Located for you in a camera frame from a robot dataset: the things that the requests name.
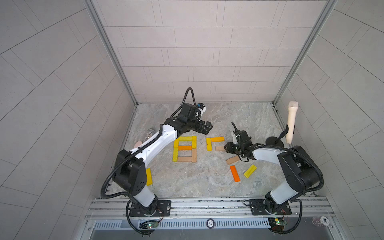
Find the amber orange block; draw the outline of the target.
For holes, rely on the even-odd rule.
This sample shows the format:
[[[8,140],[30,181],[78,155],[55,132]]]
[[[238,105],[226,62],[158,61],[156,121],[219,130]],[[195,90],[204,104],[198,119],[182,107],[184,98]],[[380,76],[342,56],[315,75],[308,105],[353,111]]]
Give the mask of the amber orange block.
[[[216,142],[224,142],[225,141],[225,138],[224,137],[213,137],[211,138],[211,142],[212,143],[216,143]]]

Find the red orange block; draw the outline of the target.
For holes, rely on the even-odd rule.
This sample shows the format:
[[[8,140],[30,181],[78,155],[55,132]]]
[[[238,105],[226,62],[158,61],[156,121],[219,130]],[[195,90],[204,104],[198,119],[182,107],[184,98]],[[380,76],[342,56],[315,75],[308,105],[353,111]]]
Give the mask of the red orange block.
[[[230,170],[231,170],[232,176],[234,178],[234,182],[235,183],[240,182],[241,180],[240,180],[240,177],[239,177],[239,174],[238,174],[236,167],[230,166]]]

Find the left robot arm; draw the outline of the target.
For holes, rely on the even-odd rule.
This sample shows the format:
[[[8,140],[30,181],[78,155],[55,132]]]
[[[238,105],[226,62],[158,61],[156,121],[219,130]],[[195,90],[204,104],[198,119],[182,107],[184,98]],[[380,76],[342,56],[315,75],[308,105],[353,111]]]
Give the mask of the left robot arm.
[[[142,145],[130,151],[121,150],[114,169],[102,185],[101,198],[127,196],[139,203],[142,212],[147,215],[154,214],[158,198],[147,187],[146,169],[158,153],[182,134],[194,131],[207,135],[213,125],[201,120],[205,111],[206,107],[202,103],[184,103],[177,110],[178,115],[166,119],[165,123],[160,125],[160,130]]]

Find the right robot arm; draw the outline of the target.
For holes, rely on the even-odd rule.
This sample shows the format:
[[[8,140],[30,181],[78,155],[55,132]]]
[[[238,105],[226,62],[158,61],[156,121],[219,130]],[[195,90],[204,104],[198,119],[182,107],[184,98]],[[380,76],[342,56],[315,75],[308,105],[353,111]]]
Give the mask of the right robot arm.
[[[288,133],[289,128],[286,127],[279,137],[269,137],[265,144],[253,144],[246,131],[235,128],[232,132],[233,141],[224,146],[227,153],[241,159],[267,161],[281,167],[285,180],[265,195],[265,211],[269,215],[276,215],[289,202],[298,203],[300,209],[297,222],[289,230],[285,231],[277,224],[270,229],[270,232],[280,235],[289,234],[299,226],[304,208],[299,197],[324,186],[323,173],[302,147],[284,147],[282,138]]]

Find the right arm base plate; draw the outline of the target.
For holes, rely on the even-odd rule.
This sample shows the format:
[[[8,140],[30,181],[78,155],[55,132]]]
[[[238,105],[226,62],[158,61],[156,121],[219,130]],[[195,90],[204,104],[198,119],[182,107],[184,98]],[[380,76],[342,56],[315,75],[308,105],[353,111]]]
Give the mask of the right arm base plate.
[[[276,204],[273,200],[250,199],[247,204],[253,216],[261,215],[291,215],[292,210],[288,201]]]

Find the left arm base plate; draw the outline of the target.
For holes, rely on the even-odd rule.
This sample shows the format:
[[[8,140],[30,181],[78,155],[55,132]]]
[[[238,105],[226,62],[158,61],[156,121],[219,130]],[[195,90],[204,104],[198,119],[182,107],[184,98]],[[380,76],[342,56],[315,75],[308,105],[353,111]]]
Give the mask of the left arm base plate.
[[[148,207],[139,202],[127,205],[130,217],[169,217],[171,210],[170,200],[155,200]]]

